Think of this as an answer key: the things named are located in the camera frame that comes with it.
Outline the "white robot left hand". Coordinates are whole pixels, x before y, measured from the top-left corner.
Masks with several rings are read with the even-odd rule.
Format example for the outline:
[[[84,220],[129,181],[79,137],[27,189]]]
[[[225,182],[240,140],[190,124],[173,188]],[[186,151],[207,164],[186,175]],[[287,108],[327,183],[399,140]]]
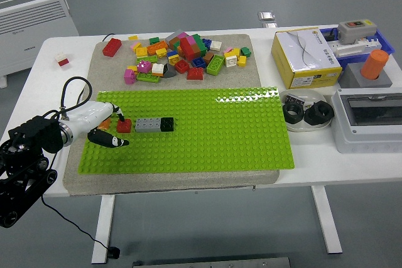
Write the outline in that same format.
[[[90,142],[100,146],[109,148],[128,146],[128,140],[98,129],[98,126],[113,113],[118,115],[120,121],[125,121],[120,107],[109,102],[88,101],[72,110],[68,115],[69,120],[59,120],[63,145],[69,146],[79,136],[86,134]]]

